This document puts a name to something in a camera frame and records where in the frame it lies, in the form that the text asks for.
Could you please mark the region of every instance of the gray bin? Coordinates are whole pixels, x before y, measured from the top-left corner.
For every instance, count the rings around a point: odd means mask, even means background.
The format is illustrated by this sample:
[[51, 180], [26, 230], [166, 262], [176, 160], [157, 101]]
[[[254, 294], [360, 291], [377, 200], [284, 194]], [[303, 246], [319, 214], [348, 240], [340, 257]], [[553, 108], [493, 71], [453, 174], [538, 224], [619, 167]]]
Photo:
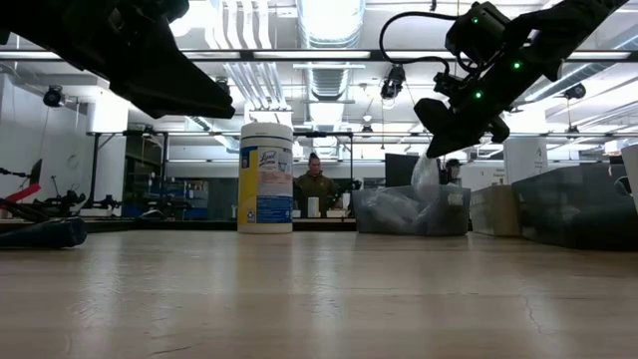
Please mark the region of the gray bin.
[[464, 235], [470, 220], [470, 190], [451, 185], [364, 189], [353, 192], [361, 233]]

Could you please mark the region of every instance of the table surface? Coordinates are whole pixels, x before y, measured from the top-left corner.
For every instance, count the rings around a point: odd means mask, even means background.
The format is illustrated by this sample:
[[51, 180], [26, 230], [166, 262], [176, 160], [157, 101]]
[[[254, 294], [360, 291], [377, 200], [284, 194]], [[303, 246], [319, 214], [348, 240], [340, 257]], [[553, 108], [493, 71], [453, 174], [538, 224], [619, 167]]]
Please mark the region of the table surface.
[[635, 358], [638, 254], [353, 232], [0, 251], [5, 358]]

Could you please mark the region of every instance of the red object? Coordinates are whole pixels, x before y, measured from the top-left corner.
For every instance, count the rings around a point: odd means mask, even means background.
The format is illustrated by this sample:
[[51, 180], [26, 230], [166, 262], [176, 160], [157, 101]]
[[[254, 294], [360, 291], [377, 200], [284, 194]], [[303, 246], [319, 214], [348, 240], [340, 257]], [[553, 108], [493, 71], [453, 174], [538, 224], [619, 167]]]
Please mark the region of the red object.
[[40, 188], [41, 187], [38, 183], [33, 183], [29, 185], [28, 187], [9, 195], [5, 199], [10, 200], [12, 202], [17, 202], [18, 200], [24, 199], [28, 197], [29, 195], [36, 193], [38, 190], [40, 190]]

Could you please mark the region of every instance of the disinfecting wipes container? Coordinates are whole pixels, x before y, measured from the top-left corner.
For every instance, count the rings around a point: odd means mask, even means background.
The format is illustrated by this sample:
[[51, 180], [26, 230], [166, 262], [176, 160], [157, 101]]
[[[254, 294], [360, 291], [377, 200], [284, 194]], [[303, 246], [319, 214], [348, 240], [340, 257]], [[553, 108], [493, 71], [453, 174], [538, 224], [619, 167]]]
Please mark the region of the disinfecting wipes container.
[[292, 231], [292, 143], [292, 129], [284, 125], [241, 128], [238, 231]]

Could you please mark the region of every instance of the ventilation duct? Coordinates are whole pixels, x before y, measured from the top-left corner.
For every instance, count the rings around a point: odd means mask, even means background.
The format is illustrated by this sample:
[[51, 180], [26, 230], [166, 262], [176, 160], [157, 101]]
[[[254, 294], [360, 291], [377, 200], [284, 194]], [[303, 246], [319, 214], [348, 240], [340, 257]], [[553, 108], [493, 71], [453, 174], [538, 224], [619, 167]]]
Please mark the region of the ventilation duct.
[[[628, 30], [622, 32], [620, 35], [614, 37], [612, 40], [601, 46], [601, 48], [624, 51], [638, 50], [638, 25], [634, 25]], [[537, 102], [561, 93], [614, 65], [615, 64], [612, 63], [566, 65], [562, 69], [562, 73], [566, 75], [563, 75], [561, 79], [553, 83], [543, 78], [537, 84], [529, 88], [525, 94], [523, 94], [522, 98], [524, 101], [521, 101], [521, 103]]]
[[[361, 37], [365, 0], [297, 0], [299, 36], [306, 49], [352, 49]], [[306, 70], [309, 100], [335, 102], [343, 99], [350, 82], [348, 63], [331, 63], [337, 69], [316, 66]], [[343, 104], [311, 104], [310, 118], [321, 124], [336, 125], [343, 116]]]

